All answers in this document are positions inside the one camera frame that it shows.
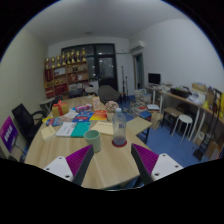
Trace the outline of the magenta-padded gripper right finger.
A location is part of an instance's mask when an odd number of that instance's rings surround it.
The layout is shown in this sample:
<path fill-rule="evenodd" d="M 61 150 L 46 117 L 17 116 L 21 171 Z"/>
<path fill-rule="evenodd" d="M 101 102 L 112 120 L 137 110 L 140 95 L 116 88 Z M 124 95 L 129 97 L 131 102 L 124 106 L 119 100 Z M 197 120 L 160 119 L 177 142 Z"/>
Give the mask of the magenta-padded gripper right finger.
<path fill-rule="evenodd" d="M 145 185 L 182 169 L 168 154 L 158 155 L 137 144 L 131 145 L 131 154 Z"/>

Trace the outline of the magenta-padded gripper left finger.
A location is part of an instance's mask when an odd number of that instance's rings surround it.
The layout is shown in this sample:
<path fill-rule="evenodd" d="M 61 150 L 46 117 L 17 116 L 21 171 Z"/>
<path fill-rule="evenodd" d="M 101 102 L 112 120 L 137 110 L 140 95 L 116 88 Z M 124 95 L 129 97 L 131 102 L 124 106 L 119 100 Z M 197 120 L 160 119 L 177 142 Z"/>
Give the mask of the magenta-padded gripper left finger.
<path fill-rule="evenodd" d="M 58 156 L 44 170 L 81 186 L 93 155 L 93 146 L 88 145 L 67 157 Z"/>

